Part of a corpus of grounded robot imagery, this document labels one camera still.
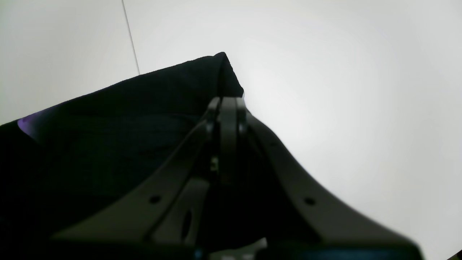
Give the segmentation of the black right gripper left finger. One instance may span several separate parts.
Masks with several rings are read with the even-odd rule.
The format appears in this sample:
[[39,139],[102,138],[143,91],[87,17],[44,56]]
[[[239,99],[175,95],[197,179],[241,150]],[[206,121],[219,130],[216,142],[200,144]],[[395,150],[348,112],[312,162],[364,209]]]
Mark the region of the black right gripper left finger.
[[214,98],[167,161],[114,204],[51,238],[52,260],[206,260],[196,245],[210,187],[218,179],[220,114]]

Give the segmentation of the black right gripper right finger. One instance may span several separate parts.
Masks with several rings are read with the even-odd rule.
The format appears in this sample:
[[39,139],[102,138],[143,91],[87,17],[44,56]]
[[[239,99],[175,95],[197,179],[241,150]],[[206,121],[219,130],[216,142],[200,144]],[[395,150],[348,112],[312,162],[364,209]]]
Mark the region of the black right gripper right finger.
[[408,238],[327,191],[238,97],[229,99],[229,182],[245,187],[268,247],[257,260],[421,260]]

